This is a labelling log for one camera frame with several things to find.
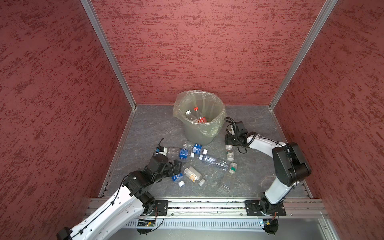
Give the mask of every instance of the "metal bracket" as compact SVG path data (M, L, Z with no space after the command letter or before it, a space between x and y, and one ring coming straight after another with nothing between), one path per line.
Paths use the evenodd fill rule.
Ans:
M152 210L152 212L150 214L148 214L148 216L154 216L155 215L155 207L157 207L157 210L159 212L164 213L164 216L166 216L167 211L168 211L168 200L155 200L155 206L153 207L154 209Z
M246 200L245 203L245 210L247 212L247 216L267 216L263 214L261 211L256 210L256 206L259 205L259 200ZM281 207L278 208L276 215L277 216L287 216L287 213L285 212L285 207L281 203Z

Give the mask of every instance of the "trash can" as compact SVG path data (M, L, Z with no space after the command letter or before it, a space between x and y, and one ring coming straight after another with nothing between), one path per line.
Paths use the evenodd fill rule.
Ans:
M195 123L187 119L185 112L198 107L207 119L207 123ZM221 99L213 93L201 90L189 90L179 93L173 106L173 116L184 123L187 139L193 143L208 145L220 132L227 116Z

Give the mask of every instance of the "wall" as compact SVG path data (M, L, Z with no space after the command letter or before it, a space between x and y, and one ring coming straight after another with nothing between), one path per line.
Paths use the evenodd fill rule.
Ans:
M80 1L0 12L0 239L56 239L97 197L129 104Z
M383 239L384 2L339 0L275 108L342 239Z
M135 101L268 105L324 0L92 1Z

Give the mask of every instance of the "translucent trash bag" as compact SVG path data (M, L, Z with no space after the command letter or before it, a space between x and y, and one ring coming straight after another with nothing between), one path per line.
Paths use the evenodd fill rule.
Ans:
M187 119L185 112L194 108L207 119L207 123L196 123ZM201 145L208 145L220 132L224 118L227 116L221 99L213 93L201 90L189 90L179 93L173 106L173 116L184 123L184 132L187 139Z

